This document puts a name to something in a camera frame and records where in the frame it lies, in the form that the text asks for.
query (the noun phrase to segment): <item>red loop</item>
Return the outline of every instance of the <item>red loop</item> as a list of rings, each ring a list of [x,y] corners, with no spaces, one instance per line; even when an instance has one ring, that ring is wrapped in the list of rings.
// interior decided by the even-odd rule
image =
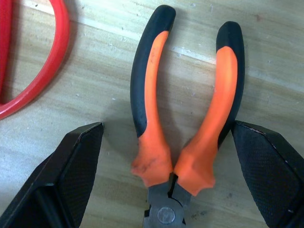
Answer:
[[[69,41],[69,16],[63,0],[50,0],[50,2],[53,6],[56,20],[55,38],[51,51],[44,66],[28,87],[26,87],[15,99],[6,104],[0,104],[0,120],[13,114],[32,101],[54,77],[64,58]],[[1,40],[0,47],[1,50],[2,48],[5,51],[7,50],[6,53],[5,51],[1,51],[0,56],[0,88],[4,78],[10,41],[11,5],[11,0],[0,0],[0,31],[1,36],[4,34],[4,39]]]

